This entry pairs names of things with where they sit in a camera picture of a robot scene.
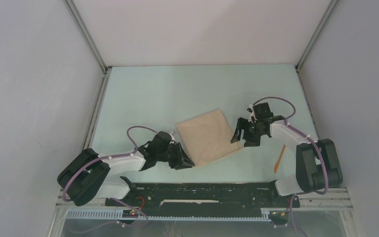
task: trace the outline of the gray wall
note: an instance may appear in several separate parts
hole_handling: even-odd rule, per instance
[[[379,1],[341,0],[301,75],[365,234],[379,236]]]
[[[45,235],[100,80],[62,0],[0,0],[0,237]]]

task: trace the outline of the transparent panel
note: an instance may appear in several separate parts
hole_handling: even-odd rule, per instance
[[[308,237],[345,237],[338,211],[296,211],[297,226]],[[230,221],[150,221],[144,227],[122,227],[109,224],[83,234],[106,223],[106,220],[68,219],[63,228],[63,237],[295,237],[292,227],[274,229],[269,222]]]

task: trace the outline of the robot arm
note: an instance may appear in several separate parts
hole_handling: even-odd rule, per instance
[[[283,116],[274,116],[268,103],[261,103],[248,108],[248,119],[239,118],[231,143],[245,140],[244,147],[257,147],[261,136],[276,138],[296,153],[296,174],[272,182],[275,194],[287,196],[298,193],[310,193],[325,187],[322,166],[317,151],[311,142],[296,131],[286,126]],[[329,186],[339,185],[343,181],[341,166],[335,145],[330,139],[318,140],[310,137],[319,148],[326,165]]]
[[[57,182],[64,189],[78,170],[98,157],[91,148],[83,150],[58,176]],[[107,157],[87,167],[73,180],[67,194],[76,206],[84,205],[93,198],[132,198],[127,197],[127,194],[136,189],[135,186],[120,174],[149,169],[158,161],[168,162],[175,170],[195,166],[181,144],[171,134],[161,131],[152,141],[138,147],[135,153],[130,153],[129,157]]]

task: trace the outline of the white wall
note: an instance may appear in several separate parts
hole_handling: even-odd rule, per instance
[[[0,237],[45,235],[101,73],[62,0],[0,0]]]
[[[379,236],[379,1],[341,0],[301,75],[366,236]]]
[[[295,64],[330,0],[75,0],[109,66]]]

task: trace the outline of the light blue table surface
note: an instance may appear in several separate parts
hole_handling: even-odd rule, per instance
[[[155,130],[176,131],[175,124],[221,109],[232,130],[246,109],[266,96],[290,100],[297,108],[290,123],[306,134],[316,135],[293,65],[217,65],[114,67],[108,82],[91,147],[100,154],[130,151],[127,128],[144,125]],[[292,109],[279,100],[267,100],[274,115],[288,116]],[[138,145],[154,134],[134,129]],[[146,171],[123,175],[132,182],[265,182],[295,173],[295,154],[286,149],[277,174],[273,169],[283,144],[262,137],[261,146],[242,151],[207,166],[173,170],[158,162]]]

